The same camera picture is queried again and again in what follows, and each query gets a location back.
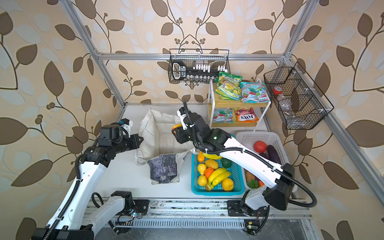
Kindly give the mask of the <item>yellow red mango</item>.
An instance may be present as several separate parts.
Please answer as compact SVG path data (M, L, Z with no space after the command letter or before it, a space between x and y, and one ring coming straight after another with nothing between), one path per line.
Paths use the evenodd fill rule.
M174 129L176 129L176 128L179 128L179 127L183 127L183 125L182 125L182 124L177 124L177 125L175 125L175 126L172 127L172 130L174 130Z

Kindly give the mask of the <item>cream Monet print tote bag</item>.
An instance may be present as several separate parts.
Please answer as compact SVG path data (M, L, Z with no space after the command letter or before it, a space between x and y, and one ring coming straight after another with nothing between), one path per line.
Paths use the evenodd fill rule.
M139 136L144 140L135 153L138 166L148 165L153 185L171 184L180 181L180 170L187 154L196 154L192 142L180 144L171 133L180 118L149 109L141 121Z

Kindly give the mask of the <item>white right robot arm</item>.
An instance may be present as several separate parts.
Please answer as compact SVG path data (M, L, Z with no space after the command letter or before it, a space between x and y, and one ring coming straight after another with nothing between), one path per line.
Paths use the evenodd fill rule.
M289 204L304 208L313 208L318 201L315 195L295 179L294 167L290 164L280 165L249 150L229 133L222 129L211 129L204 119L193 113L184 104L177 111L181 126L172 129L178 143L191 141L194 147L205 154L222 156L238 164L260 179L264 186L251 190L244 197L244 204L252 209L272 206L285 211ZM310 203L292 200L293 188L305 191L311 198Z

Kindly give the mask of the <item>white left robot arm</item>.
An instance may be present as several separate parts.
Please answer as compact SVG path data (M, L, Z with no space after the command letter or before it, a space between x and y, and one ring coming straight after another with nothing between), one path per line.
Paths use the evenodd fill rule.
M95 143L75 160L75 179L63 202L44 228L37 228L33 240L92 240L117 214L135 214L131 192L115 191L109 200L85 218L94 190L117 154L136 150L143 142L131 134L132 121L121 119L101 127Z

